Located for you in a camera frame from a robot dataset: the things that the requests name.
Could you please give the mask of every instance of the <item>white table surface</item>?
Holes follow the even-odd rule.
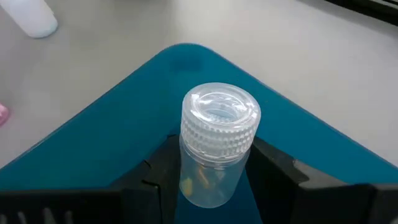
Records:
[[[398,27],[321,0],[47,2],[60,27],[46,39],[0,10],[0,102],[12,110],[0,167],[181,42],[215,50],[398,165]]]

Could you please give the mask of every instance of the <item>white container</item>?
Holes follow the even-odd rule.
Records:
[[[46,37],[57,30],[58,22],[44,0],[0,0],[0,5],[30,37]]]
[[[206,83],[185,95],[180,135],[185,198],[215,208],[232,197],[260,118],[257,101],[236,86]]]

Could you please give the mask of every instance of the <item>white plastic bottle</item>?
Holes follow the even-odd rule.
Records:
[[[261,118],[246,91],[206,83],[183,100],[180,189],[191,203],[215,208],[234,194]]]
[[[30,37],[46,37],[57,30],[58,22],[44,0],[0,0],[0,5]]]

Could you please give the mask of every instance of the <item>blue tray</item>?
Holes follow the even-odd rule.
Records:
[[[184,94],[206,82],[230,83],[250,92],[262,111],[257,136],[297,159],[349,183],[398,182],[396,167],[223,57],[199,45],[179,44],[161,51],[2,168],[0,189],[107,186],[151,154],[166,135],[179,132]],[[180,223],[208,221],[209,215],[215,223],[260,222],[245,175],[221,208],[196,208],[180,197],[177,213]]]

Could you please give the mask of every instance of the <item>black object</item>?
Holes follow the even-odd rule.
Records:
[[[398,26],[397,0],[326,0]]]
[[[0,224],[173,223],[180,180],[178,136],[106,189],[0,192]]]
[[[390,224],[398,185],[348,185],[256,138],[246,164],[264,223]]]

